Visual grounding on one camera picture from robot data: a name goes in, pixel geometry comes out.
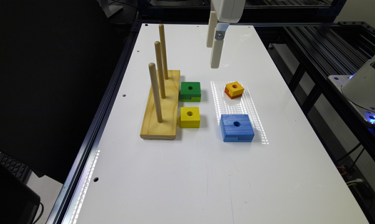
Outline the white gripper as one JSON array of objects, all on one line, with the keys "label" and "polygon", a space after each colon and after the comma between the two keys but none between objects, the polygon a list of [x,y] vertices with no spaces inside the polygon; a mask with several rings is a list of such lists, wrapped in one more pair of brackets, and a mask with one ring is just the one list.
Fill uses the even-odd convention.
[{"label": "white gripper", "polygon": [[217,21],[223,23],[238,23],[242,17],[245,0],[211,0],[213,11],[210,12],[206,46],[212,48],[211,68],[219,68],[223,40],[214,40]]}]

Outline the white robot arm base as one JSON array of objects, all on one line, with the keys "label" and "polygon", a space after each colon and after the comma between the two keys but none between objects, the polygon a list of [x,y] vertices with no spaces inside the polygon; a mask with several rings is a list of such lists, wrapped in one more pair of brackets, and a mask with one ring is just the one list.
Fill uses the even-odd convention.
[{"label": "white robot arm base", "polygon": [[356,73],[328,79],[366,123],[375,125],[375,54]]}]

